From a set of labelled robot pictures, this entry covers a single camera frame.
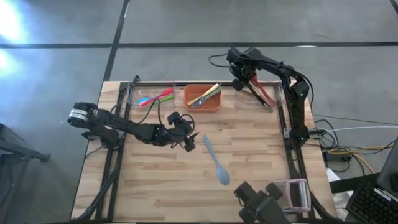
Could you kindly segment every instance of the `pink handle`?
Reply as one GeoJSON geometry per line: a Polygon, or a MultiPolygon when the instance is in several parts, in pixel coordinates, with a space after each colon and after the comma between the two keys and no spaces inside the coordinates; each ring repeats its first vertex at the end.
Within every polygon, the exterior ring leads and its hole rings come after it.
{"type": "Polygon", "coordinates": [[[162,96],[167,96],[167,95],[173,94],[173,92],[174,92],[173,88],[165,89],[165,90],[163,90],[163,92],[160,95],[155,96],[155,97],[151,98],[150,100],[142,102],[139,106],[146,106],[162,96]]]}

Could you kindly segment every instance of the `light blue spoon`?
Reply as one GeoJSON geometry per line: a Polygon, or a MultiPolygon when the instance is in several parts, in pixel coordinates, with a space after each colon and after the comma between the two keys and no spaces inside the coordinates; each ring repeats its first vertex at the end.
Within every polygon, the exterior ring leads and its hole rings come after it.
{"type": "Polygon", "coordinates": [[[209,139],[207,138],[206,135],[203,136],[203,142],[205,142],[207,149],[209,150],[209,153],[211,157],[214,160],[214,163],[216,164],[216,174],[217,178],[222,183],[223,185],[228,185],[231,179],[229,178],[228,171],[218,162],[216,154],[214,153],[213,146],[211,145],[209,139]]]}

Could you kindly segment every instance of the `white cable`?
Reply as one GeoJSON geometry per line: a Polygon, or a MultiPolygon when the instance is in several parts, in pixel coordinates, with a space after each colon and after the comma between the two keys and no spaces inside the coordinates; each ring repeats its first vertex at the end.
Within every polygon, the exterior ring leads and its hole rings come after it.
{"type": "Polygon", "coordinates": [[[362,128],[398,128],[398,126],[368,126],[368,127],[339,128],[339,129],[329,130],[328,132],[331,133],[332,131],[342,131],[342,130],[362,129],[362,128]]]}
{"type": "Polygon", "coordinates": [[[337,138],[336,138],[336,136],[333,133],[331,133],[329,130],[327,130],[325,128],[319,128],[319,129],[327,131],[331,135],[331,137],[333,138],[333,145],[332,145],[333,147],[338,145],[337,138]]]}

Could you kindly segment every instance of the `transparent tray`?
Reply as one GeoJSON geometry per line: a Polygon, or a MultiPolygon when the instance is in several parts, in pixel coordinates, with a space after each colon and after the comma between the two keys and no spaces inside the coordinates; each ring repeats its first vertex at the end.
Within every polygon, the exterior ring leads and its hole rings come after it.
{"type": "Polygon", "coordinates": [[[160,102],[160,108],[161,108],[161,110],[174,110],[174,108],[175,108],[175,81],[172,83],[169,83],[169,84],[162,85],[161,87],[149,87],[149,86],[134,87],[131,105],[136,110],[146,111],[150,108],[150,105],[152,104],[152,102],[146,106],[140,106],[137,101],[141,100],[143,98],[152,98],[154,96],[158,96],[164,90],[166,90],[168,88],[173,88],[174,93],[172,95],[174,97],[170,100],[160,102]]]}
{"type": "MultiPolygon", "coordinates": [[[[262,84],[263,89],[266,93],[274,100],[275,104],[269,107],[262,105],[257,98],[251,94],[248,87],[244,87],[241,91],[235,92],[235,107],[241,110],[256,110],[256,111],[265,111],[268,113],[272,113],[274,109],[280,107],[284,103],[284,94],[282,89],[281,82],[276,83],[276,88],[274,85],[266,86],[262,84]]],[[[262,93],[260,89],[256,88],[257,92],[262,93]]]]}

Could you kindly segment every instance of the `orange container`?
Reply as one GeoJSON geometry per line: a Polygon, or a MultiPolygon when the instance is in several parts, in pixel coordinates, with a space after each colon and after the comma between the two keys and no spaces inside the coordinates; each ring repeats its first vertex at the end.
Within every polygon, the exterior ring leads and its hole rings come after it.
{"type": "Polygon", "coordinates": [[[184,106],[191,112],[215,112],[221,104],[221,92],[207,99],[202,105],[193,108],[193,105],[188,106],[188,102],[202,96],[213,85],[187,85],[184,88],[184,106]]]}

